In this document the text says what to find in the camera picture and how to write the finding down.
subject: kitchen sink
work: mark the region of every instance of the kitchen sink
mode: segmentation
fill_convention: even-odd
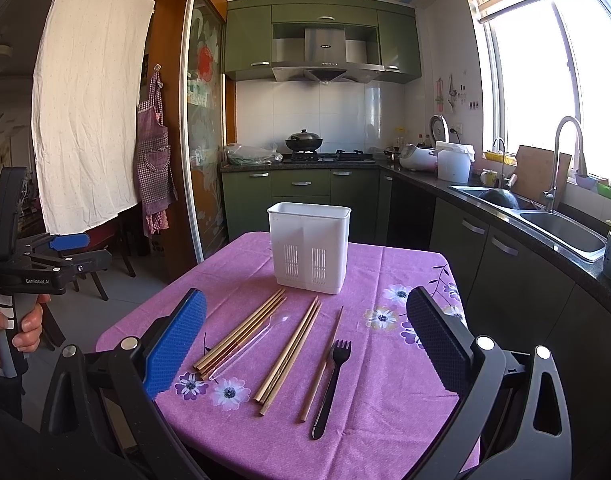
[[[519,209],[509,209],[479,198],[481,193],[489,189],[487,187],[451,188],[524,222],[587,262],[597,261],[605,252],[605,238],[560,213],[544,211],[543,206],[532,200],[515,195]]]

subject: white bucket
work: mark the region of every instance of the white bucket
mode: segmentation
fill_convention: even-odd
[[[442,150],[437,153],[437,176],[440,180],[467,184],[470,178],[471,159],[468,153]]]
[[[348,262],[348,207],[280,202],[268,209],[279,285],[338,294]]]

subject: range hood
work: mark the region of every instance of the range hood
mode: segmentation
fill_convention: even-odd
[[[369,83],[384,70],[383,65],[348,62],[342,28],[306,28],[304,58],[298,62],[272,62],[275,79]]]

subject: black fork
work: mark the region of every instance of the black fork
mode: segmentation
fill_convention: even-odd
[[[349,353],[352,350],[351,341],[336,340],[336,343],[332,347],[332,360],[334,361],[334,370],[332,371],[332,377],[328,383],[328,389],[325,391],[325,397],[323,398],[323,404],[319,415],[314,421],[312,428],[312,438],[318,440],[323,436],[325,431],[325,425],[328,422],[328,416],[330,415],[330,408],[332,408],[332,399],[334,398],[334,391],[337,388],[337,381],[339,380],[339,370],[341,365],[349,359]]]

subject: bundle of chopsticks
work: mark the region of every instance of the bundle of chopsticks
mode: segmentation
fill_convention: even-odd
[[[299,352],[301,351],[301,348],[303,348],[303,345],[305,344],[306,339],[312,330],[314,321],[316,320],[320,309],[321,301],[319,301],[319,296],[317,296],[310,304],[310,307],[308,307],[308,310],[305,312],[303,319],[297,326],[297,329],[294,331],[292,337],[288,341],[288,344],[285,346],[281,354],[279,354],[279,357],[270,370],[270,373],[255,394],[254,400],[263,405],[259,411],[260,415],[266,414],[270,408],[270,405],[272,404],[272,401],[277,397],[279,389],[285,382],[286,377],[292,369],[292,365],[297,360]]]
[[[285,288],[279,288],[257,310],[228,334],[217,346],[199,359],[194,367],[201,380],[207,380],[223,362],[245,345],[286,300]]]

